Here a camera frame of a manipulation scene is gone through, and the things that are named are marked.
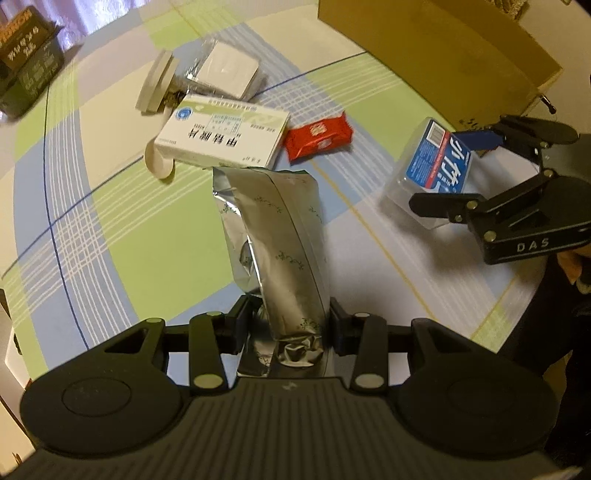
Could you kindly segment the person right hand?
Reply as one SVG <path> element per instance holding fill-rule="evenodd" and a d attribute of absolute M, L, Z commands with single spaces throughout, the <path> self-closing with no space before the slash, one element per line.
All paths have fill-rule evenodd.
<path fill-rule="evenodd" d="M 584 262 L 591 256 L 590 245 L 557 254 L 558 264 L 565 273 L 568 282 L 577 287 L 581 294 L 590 293 L 590 279 L 584 279 Z"/>

